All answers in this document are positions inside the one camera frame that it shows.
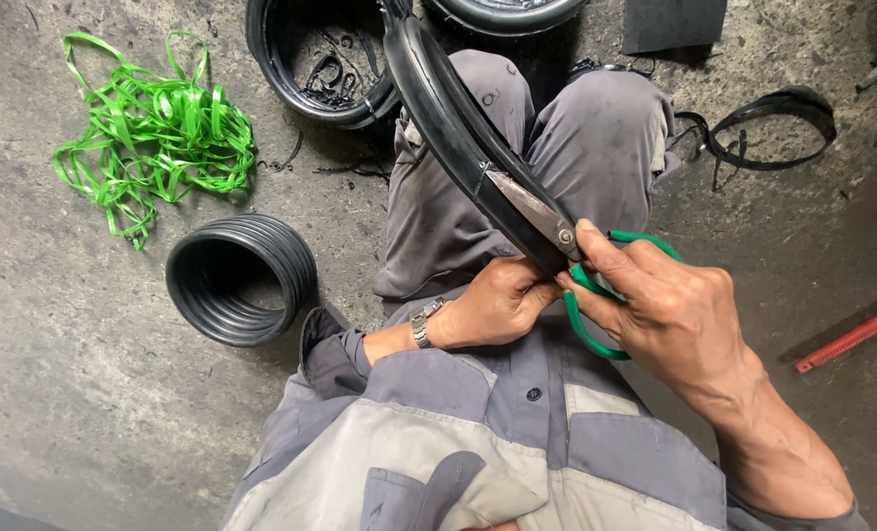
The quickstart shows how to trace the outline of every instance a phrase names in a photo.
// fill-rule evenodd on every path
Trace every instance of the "scissor blade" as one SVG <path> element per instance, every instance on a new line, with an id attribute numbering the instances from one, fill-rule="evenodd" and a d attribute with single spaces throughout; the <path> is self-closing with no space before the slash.
<path id="1" fill-rule="evenodd" d="M 552 211 L 543 201 L 514 182 L 511 177 L 490 169 L 485 171 L 484 175 L 487 175 L 516 210 L 520 211 L 527 218 L 527 221 L 559 248 L 567 258 L 574 262 L 581 260 L 579 248 L 576 247 L 574 228 L 570 223 Z"/>

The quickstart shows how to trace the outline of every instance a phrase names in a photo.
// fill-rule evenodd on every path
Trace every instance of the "scissors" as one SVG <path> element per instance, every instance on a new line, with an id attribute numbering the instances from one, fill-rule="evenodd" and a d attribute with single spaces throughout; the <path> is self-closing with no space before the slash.
<path id="1" fill-rule="evenodd" d="M 533 225 L 540 234 L 544 235 L 550 242 L 558 248 L 567 258 L 568 270 L 576 284 L 580 284 L 596 295 L 607 296 L 618 302 L 625 302 L 623 298 L 612 293 L 611 291 L 600 286 L 596 280 L 589 276 L 583 269 L 583 260 L 585 259 L 582 251 L 576 245 L 575 224 L 569 223 L 560 214 L 556 213 L 550 207 L 545 205 L 543 201 L 537 199 L 536 196 L 527 192 L 522 186 L 517 184 L 511 177 L 503 174 L 495 169 L 487 169 L 484 175 L 491 179 L 498 190 L 514 205 L 517 211 L 527 218 L 527 221 Z M 650 235 L 641 233 L 623 233 L 621 231 L 609 231 L 606 235 L 609 241 L 630 244 L 635 240 L 648 240 L 663 250 L 669 257 L 684 263 L 677 252 L 663 240 Z M 583 317 L 579 311 L 579 303 L 576 301 L 576 294 L 572 290 L 563 291 L 563 300 L 566 302 L 567 311 L 570 314 L 570 322 L 573 324 L 573 330 L 576 335 L 583 340 L 586 347 L 599 356 L 611 360 L 625 361 L 632 359 L 625 351 L 617 351 L 600 345 L 593 339 L 583 324 Z"/>

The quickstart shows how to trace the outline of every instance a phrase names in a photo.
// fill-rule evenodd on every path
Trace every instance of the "gray work jacket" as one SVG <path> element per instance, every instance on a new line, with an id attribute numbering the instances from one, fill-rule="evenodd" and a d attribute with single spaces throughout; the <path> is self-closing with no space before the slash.
<path id="1" fill-rule="evenodd" d="M 362 340 L 326 310 L 310 314 L 300 369 L 222 529 L 867 529 L 856 507 L 804 521 L 734 499 L 721 471 L 585 349 L 560 303 L 500 347 L 395 353 L 371 368 Z"/>

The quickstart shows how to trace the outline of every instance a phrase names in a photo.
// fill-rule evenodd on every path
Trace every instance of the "red tool handle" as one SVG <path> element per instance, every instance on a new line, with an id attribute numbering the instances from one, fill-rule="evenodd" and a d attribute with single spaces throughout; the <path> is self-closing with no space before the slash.
<path id="1" fill-rule="evenodd" d="M 846 333 L 818 351 L 806 356 L 795 364 L 796 370 L 806 372 L 810 368 L 819 367 L 826 361 L 851 349 L 861 341 L 877 333 L 877 315 L 858 325 L 851 332 Z"/>

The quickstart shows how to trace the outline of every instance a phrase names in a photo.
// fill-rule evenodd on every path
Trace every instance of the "wristwatch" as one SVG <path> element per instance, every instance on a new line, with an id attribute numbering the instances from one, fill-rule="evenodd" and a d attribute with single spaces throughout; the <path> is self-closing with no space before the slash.
<path id="1" fill-rule="evenodd" d="M 412 315 L 410 316 L 412 320 L 412 339 L 416 341 L 416 344 L 419 345 L 420 349 L 432 348 L 432 342 L 429 341 L 429 334 L 425 331 L 425 320 L 431 318 L 443 304 L 445 304 L 445 300 L 440 296 L 412 312 Z"/>

